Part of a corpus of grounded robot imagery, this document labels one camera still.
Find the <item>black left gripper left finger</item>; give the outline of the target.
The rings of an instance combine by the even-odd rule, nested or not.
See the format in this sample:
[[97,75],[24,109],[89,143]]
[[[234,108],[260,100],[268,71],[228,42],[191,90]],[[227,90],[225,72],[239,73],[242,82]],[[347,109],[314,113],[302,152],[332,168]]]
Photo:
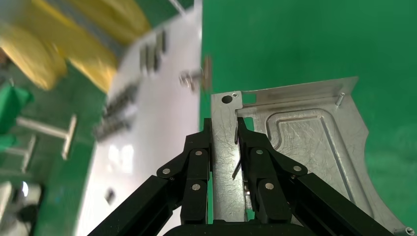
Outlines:
[[207,224],[212,122],[186,136],[183,152],[161,166],[92,232],[91,236],[156,236],[178,207],[180,225],[167,236],[193,236]]

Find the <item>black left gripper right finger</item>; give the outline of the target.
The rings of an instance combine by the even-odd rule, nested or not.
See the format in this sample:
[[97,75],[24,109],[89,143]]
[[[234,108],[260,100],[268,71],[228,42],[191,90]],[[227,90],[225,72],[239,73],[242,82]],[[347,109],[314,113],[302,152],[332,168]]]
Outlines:
[[388,236],[380,223],[237,119],[242,173],[259,236]]

